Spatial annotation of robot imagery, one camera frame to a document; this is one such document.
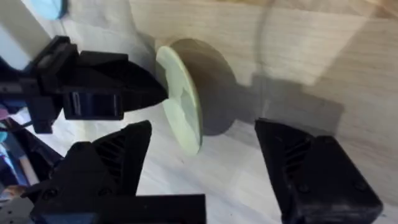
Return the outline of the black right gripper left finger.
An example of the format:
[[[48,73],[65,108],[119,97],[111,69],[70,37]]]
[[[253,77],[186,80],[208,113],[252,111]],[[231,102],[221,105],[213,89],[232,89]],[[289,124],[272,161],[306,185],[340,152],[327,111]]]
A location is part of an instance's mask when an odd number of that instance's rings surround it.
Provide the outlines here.
[[[51,178],[22,196],[135,195],[151,135],[152,125],[145,120],[92,142],[76,142]]]

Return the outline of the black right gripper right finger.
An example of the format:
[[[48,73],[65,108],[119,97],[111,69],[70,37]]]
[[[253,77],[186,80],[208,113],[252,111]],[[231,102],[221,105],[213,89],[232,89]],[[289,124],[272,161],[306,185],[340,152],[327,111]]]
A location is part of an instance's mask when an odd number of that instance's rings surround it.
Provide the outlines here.
[[[373,223],[383,204],[333,136],[265,118],[255,131],[282,223]]]

